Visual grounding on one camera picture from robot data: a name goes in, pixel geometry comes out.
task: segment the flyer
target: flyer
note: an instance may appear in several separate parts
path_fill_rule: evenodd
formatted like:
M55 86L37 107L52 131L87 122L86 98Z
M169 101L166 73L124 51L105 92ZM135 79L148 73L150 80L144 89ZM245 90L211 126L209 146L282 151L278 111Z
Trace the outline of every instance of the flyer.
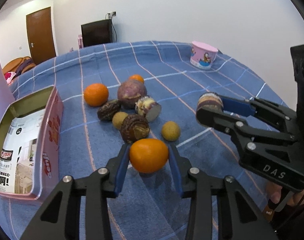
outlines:
M45 109L12 120L0 155L0 191L31 192L37 138L44 112Z

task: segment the cartoon cup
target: cartoon cup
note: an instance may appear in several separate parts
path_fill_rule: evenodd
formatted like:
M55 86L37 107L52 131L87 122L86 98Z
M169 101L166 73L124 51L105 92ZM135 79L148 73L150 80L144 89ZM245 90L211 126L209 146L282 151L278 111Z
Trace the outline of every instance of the cartoon cup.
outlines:
M191 52L191 64L200 69L210 69L216 58L218 49L209 44L193 41Z

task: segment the pink container rim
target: pink container rim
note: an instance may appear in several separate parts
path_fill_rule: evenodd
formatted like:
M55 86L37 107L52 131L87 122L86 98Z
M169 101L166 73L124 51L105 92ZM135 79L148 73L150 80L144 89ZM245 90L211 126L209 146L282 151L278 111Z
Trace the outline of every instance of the pink container rim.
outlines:
M211 51L211 52L218 52L217 48L215 48L209 44L200 42L200 41L193 41L192 44L200 49L204 49L204 50Z

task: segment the orange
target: orange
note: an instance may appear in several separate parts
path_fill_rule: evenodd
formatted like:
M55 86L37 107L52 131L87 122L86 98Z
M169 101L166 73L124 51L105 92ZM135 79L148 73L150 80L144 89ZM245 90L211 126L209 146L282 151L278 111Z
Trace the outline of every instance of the orange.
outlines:
M139 172L152 173L161 169L167 162L168 148L158 139L141 139L130 148L130 161Z
M136 79L144 84L144 78L142 78L139 74L135 74L133 76L130 76L129 79Z
M89 106L102 106L105 104L109 98L108 88L99 83L89 85L84 89L84 100Z

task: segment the television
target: television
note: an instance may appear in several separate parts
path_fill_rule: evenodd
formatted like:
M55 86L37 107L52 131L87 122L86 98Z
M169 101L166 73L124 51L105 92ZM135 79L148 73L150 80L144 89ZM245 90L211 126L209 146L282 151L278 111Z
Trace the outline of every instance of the television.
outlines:
M112 20L101 20L81 25L84 47L113 42Z

